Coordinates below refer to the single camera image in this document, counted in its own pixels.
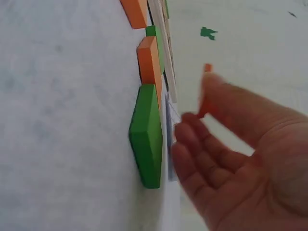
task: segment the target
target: finger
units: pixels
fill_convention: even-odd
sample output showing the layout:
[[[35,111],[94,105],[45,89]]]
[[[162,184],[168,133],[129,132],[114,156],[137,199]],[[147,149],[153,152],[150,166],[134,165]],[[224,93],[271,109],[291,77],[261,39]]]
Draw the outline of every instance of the finger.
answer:
[[[172,147],[172,157],[178,178],[197,210],[202,213],[215,194],[197,171],[188,149],[177,142]]]
[[[209,132],[204,123],[193,113],[183,114],[182,121],[193,128],[203,147],[222,167],[235,172],[246,162],[248,158],[246,155],[234,152],[226,147]]]
[[[192,127],[185,123],[177,124],[175,135],[177,141],[189,150],[197,169],[211,186],[217,189],[231,177],[231,172],[218,166],[211,156],[202,149]]]
[[[231,172],[221,168],[205,151],[196,156],[194,160],[202,176],[214,189],[219,189],[233,176]]]
[[[203,88],[207,111],[253,148],[272,129],[307,121],[304,115],[227,84],[213,73],[204,75]]]

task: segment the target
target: gray surface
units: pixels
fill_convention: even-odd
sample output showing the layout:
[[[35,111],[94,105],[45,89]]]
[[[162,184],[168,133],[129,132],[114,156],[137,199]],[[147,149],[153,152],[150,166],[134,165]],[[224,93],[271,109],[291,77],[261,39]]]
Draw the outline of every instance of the gray surface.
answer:
[[[0,0],[0,34],[0,230],[164,229],[128,142],[145,31],[118,0]]]

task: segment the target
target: white wall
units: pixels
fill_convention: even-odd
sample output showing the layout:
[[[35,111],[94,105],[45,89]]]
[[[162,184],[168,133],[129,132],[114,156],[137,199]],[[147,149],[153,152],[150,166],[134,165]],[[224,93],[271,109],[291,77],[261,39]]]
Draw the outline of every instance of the white wall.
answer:
[[[180,112],[197,111],[203,64],[212,63],[227,81],[308,114],[308,1],[169,0],[169,11]],[[203,26],[218,31],[216,41],[200,36]],[[231,148],[252,153],[206,122]]]

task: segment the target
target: green foam piece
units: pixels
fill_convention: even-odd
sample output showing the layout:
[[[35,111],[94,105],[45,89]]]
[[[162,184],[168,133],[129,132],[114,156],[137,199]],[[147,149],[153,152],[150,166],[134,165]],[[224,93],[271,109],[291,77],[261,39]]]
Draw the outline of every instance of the green foam piece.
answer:
[[[165,0],[165,5],[166,5],[167,17],[168,17],[168,19],[169,19],[170,16],[169,16],[169,8],[168,8],[168,2],[167,2],[167,0]]]
[[[146,36],[156,36],[158,56],[159,56],[159,65],[160,65],[160,73],[163,74],[163,72],[165,70],[164,46],[163,46],[163,40],[162,40],[162,35],[160,33],[160,30],[156,26],[148,26],[145,29],[145,33],[146,33]]]
[[[129,127],[141,181],[145,188],[160,187],[163,134],[155,84],[142,84]]]

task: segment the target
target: small orange piece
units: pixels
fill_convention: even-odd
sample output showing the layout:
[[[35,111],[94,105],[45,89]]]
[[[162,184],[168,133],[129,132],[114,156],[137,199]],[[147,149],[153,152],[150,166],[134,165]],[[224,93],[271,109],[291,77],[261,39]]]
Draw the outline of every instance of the small orange piece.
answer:
[[[159,56],[156,36],[147,36],[137,48],[138,62],[140,67],[142,84],[155,84],[160,109],[162,79],[160,73]]]
[[[213,70],[213,65],[212,64],[204,64],[204,72],[212,72]],[[201,96],[201,104],[200,104],[200,109],[199,109],[199,113],[197,114],[198,118],[204,118],[204,116],[207,113],[207,109],[206,109],[206,103],[205,103],[205,98],[202,95]]]
[[[120,0],[130,25],[134,29],[146,28],[148,25],[147,0]]]
[[[212,72],[213,65],[212,64],[204,64],[204,72]]]

